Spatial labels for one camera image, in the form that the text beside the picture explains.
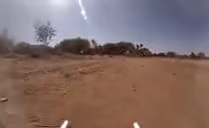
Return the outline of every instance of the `dirt road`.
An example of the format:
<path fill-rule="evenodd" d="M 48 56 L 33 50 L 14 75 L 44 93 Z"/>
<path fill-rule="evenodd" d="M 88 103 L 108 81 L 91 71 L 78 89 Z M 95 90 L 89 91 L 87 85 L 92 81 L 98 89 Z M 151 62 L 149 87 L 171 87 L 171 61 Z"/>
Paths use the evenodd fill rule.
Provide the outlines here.
<path fill-rule="evenodd" d="M 131 128 L 134 121 L 145 128 L 209 128 L 209 61 L 113 57 L 9 63 L 14 77 L 5 78 L 23 88 L 18 113 L 31 127 L 55 127 L 68 119 L 73 128 Z"/>

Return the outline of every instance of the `tree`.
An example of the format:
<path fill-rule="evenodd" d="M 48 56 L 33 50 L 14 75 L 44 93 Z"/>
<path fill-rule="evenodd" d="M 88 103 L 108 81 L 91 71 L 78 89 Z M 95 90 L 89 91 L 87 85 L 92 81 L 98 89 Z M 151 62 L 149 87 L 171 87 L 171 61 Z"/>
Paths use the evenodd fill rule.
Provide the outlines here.
<path fill-rule="evenodd" d="M 53 37 L 56 36 L 56 30 L 52 27 L 49 21 L 47 24 L 36 24 L 34 29 L 36 41 L 45 46 L 48 46 Z"/>
<path fill-rule="evenodd" d="M 190 56 L 190 58 L 197 58 L 197 56 L 194 52 L 191 52 L 189 56 Z"/>
<path fill-rule="evenodd" d="M 94 47 L 94 48 L 98 48 L 98 44 L 97 44 L 97 42 L 94 40 L 94 39 L 92 39 L 92 46 Z"/>

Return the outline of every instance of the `rock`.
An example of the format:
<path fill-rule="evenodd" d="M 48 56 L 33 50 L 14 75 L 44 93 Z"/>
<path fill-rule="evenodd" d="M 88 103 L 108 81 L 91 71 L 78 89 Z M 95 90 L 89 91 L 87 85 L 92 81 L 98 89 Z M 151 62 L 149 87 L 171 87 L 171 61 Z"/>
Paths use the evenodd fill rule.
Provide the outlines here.
<path fill-rule="evenodd" d="M 136 86 L 135 85 L 132 85 L 132 91 L 136 92 Z"/>
<path fill-rule="evenodd" d="M 6 98 L 6 97 L 2 97 L 1 99 L 0 99 L 0 102 L 7 102 L 8 101 L 8 98 Z"/>

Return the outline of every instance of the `lens flare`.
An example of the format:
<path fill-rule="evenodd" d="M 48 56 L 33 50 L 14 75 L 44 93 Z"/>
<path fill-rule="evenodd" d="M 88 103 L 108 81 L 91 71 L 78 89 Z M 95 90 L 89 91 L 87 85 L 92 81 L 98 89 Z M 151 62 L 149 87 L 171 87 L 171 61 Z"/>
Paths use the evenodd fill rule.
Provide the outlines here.
<path fill-rule="evenodd" d="M 81 15 L 83 16 L 84 20 L 87 21 L 88 20 L 88 17 L 87 17 L 85 8 L 83 6 L 82 0 L 78 0 L 78 4 L 79 4 L 79 6 L 81 8 Z"/>

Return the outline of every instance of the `treeline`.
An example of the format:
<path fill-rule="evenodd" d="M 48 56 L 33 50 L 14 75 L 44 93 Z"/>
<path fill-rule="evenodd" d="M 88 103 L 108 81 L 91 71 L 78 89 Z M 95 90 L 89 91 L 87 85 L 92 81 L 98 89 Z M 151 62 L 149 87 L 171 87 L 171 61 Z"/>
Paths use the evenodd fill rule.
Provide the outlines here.
<path fill-rule="evenodd" d="M 143 44 L 132 42 L 116 42 L 99 44 L 95 40 L 84 38 L 64 39 L 57 43 L 54 47 L 47 45 L 33 45 L 26 42 L 14 43 L 13 40 L 0 36 L 0 54 L 25 54 L 31 57 L 40 57 L 43 54 L 61 55 L 64 53 L 72 53 L 78 55 L 125 55 L 135 57 L 176 57 L 176 58 L 206 58 L 203 52 L 189 55 L 179 55 L 176 52 L 153 53 Z"/>

